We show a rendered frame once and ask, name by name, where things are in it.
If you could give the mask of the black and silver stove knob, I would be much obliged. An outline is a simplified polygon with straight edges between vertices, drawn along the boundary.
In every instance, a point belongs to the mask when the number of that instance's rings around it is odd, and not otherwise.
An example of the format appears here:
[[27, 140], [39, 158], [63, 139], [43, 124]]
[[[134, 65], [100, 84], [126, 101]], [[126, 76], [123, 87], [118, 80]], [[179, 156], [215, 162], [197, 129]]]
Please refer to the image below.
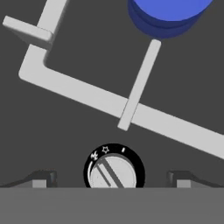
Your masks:
[[144, 186], [145, 169], [132, 149], [108, 143], [89, 154], [83, 178], [86, 187], [90, 188], [137, 188]]

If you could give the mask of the blue flame burner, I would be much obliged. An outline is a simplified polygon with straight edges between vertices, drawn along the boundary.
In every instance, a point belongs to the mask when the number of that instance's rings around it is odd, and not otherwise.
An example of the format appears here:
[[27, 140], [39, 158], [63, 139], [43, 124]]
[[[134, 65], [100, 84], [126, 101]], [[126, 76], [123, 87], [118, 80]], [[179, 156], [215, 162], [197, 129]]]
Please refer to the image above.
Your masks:
[[141, 32], [157, 39], [187, 32], [213, 0], [128, 0], [128, 13]]

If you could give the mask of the light grey burner grate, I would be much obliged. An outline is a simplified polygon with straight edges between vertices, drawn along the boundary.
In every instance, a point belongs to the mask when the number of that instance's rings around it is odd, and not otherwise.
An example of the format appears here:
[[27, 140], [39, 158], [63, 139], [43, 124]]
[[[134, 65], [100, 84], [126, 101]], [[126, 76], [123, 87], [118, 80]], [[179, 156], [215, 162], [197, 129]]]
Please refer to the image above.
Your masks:
[[45, 66], [69, 0], [47, 0], [36, 25], [5, 17], [3, 26], [29, 44], [19, 69], [20, 79], [98, 109], [119, 119], [118, 127], [137, 126], [224, 159], [224, 135], [141, 104], [140, 98], [158, 56], [161, 42], [153, 39], [129, 97], [125, 98]]

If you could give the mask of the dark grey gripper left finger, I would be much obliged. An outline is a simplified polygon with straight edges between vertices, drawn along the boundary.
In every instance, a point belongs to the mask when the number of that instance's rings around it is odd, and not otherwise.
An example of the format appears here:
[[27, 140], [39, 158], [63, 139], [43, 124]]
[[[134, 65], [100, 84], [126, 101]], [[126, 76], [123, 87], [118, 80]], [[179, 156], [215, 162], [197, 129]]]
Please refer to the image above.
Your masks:
[[54, 188], [58, 186], [57, 172], [54, 170], [37, 170], [25, 178], [0, 185], [0, 188]]

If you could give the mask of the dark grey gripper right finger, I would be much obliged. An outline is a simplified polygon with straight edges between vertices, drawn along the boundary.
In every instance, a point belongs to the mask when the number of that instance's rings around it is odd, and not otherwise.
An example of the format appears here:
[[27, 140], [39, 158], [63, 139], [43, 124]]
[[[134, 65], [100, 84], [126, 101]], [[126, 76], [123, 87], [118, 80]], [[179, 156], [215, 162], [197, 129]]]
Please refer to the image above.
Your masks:
[[198, 178], [190, 171], [168, 171], [166, 177], [166, 185], [173, 188], [224, 188], [224, 185]]

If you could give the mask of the dark grey stove hob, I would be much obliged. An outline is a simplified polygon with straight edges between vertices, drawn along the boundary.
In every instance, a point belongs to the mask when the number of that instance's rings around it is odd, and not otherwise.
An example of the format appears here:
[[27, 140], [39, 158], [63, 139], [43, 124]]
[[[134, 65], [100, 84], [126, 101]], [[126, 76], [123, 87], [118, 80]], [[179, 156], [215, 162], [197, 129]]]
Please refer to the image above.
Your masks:
[[[0, 2], [0, 185], [38, 169], [60, 186], [83, 186], [83, 165], [97, 146], [129, 146], [143, 160], [146, 184], [162, 187], [169, 170], [188, 170], [224, 185], [224, 160], [131, 125], [18, 78], [27, 47], [5, 16], [36, 23], [45, 0]], [[46, 64], [128, 96], [149, 45], [125, 0], [70, 0]], [[186, 33], [163, 41], [141, 101], [224, 135], [224, 0], [213, 0]]]

